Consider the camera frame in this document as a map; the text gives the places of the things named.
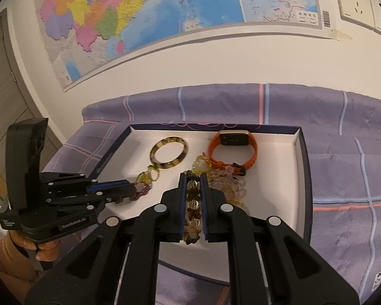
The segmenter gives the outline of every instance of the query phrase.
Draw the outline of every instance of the finger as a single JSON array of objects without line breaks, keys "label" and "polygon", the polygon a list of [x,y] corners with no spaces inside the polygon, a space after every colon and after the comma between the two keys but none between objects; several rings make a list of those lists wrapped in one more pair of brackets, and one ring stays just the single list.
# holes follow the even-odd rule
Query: finger
[{"label": "finger", "polygon": [[35,250],[37,247],[35,246],[33,241],[30,241],[23,232],[19,231],[8,231],[12,241],[18,246],[27,249],[27,250]]},{"label": "finger", "polygon": [[51,242],[38,244],[38,248],[41,250],[49,250],[55,248],[59,244],[59,239],[55,239]]},{"label": "finger", "polygon": [[59,256],[59,246],[48,250],[39,250],[35,258],[41,262],[53,262]]}]

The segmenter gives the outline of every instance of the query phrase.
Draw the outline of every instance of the jewelry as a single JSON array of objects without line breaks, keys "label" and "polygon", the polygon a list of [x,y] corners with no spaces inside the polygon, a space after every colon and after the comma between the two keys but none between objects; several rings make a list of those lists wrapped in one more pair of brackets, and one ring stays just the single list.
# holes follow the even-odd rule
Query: jewelry
[{"label": "jewelry", "polygon": [[[213,151],[219,145],[251,145],[254,148],[254,155],[244,164],[238,165],[236,163],[226,164],[222,161],[216,161],[213,158]],[[222,130],[217,133],[210,141],[208,147],[208,158],[212,163],[212,167],[215,169],[224,170],[226,167],[233,167],[233,174],[245,176],[246,171],[250,169],[257,160],[258,145],[257,141],[249,131],[247,130]]]},{"label": "jewelry", "polygon": [[[175,158],[174,160],[172,160],[170,162],[167,162],[167,163],[158,163],[155,160],[155,153],[162,146],[164,146],[164,145],[166,145],[168,143],[172,143],[172,142],[179,142],[179,143],[183,144],[183,146],[184,146],[183,151],[181,152],[181,154],[177,158]],[[183,161],[185,159],[187,153],[188,153],[188,143],[184,139],[182,139],[180,137],[170,136],[170,137],[162,139],[155,146],[153,146],[153,148],[151,149],[151,152],[149,153],[149,160],[151,161],[151,163],[154,166],[156,166],[159,169],[169,169],[171,167],[174,167],[174,166],[178,165],[181,161]]]},{"label": "jewelry", "polygon": [[185,230],[183,240],[186,244],[195,244],[199,239],[199,234],[202,232],[202,214],[201,214],[201,199],[199,176],[192,171],[185,171],[187,189],[186,189],[186,217]]},{"label": "jewelry", "polygon": [[[182,153],[177,158],[175,158],[173,161],[170,161],[167,163],[157,163],[155,161],[155,153],[163,145],[165,145],[167,143],[171,143],[171,142],[179,142],[179,143],[183,144],[184,149],[183,149]],[[183,161],[183,159],[186,157],[187,153],[188,153],[188,143],[180,137],[171,136],[171,137],[167,137],[167,138],[159,141],[155,146],[153,146],[153,148],[151,149],[151,151],[149,153],[149,159],[150,159],[152,165],[148,165],[147,170],[144,172],[141,172],[137,176],[137,179],[135,181],[135,186],[136,186],[137,192],[134,196],[130,197],[130,200],[131,201],[138,201],[141,196],[147,195],[152,188],[152,183],[159,179],[160,173],[161,173],[160,169],[169,169],[171,167],[178,165],[181,161]],[[152,177],[153,171],[156,172],[155,178]]]},{"label": "jewelry", "polygon": [[206,172],[210,188],[222,191],[227,203],[236,205],[250,214],[248,208],[242,201],[242,198],[247,195],[245,180],[236,178],[233,175],[234,167],[226,166],[224,170],[214,169],[210,159],[203,154],[196,157],[192,164],[192,171],[196,176],[200,176],[203,172]]},{"label": "jewelry", "polygon": [[[152,171],[157,172],[157,176],[152,178]],[[152,182],[157,181],[160,177],[160,170],[154,165],[148,165],[145,172],[141,172],[135,181],[137,192],[130,197],[131,201],[138,201],[141,196],[147,195],[152,188]]]}]

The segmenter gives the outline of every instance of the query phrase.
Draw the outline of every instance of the barcode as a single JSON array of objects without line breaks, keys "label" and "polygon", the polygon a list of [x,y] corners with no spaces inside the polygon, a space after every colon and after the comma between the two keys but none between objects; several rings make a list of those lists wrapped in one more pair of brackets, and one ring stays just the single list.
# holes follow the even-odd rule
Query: barcode
[{"label": "barcode", "polygon": [[325,27],[330,27],[330,14],[328,11],[323,11],[323,24]]}]

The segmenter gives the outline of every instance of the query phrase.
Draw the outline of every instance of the smartwatch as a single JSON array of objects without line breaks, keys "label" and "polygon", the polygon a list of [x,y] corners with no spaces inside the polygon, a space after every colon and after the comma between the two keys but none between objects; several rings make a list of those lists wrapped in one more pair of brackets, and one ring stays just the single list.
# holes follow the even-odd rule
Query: smartwatch
[{"label": "smartwatch", "polygon": [[[244,164],[238,165],[236,163],[227,164],[222,161],[216,161],[213,158],[213,151],[219,145],[251,145],[254,148],[254,155]],[[226,166],[234,167],[234,175],[244,176],[246,171],[251,168],[256,160],[258,154],[257,141],[248,130],[222,130],[217,133],[210,141],[208,147],[208,157],[212,163],[212,167],[215,169],[224,170]]]}]

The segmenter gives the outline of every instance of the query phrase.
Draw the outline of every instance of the map of china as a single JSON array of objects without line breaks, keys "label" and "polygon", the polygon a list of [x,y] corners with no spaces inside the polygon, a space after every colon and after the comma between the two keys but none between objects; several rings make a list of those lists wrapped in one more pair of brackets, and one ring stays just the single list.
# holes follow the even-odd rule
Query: map of china
[{"label": "map of china", "polygon": [[98,36],[118,40],[116,51],[125,50],[120,33],[142,8],[145,0],[43,0],[40,16],[49,37],[67,38],[70,29],[76,31],[76,41],[84,51]]}]

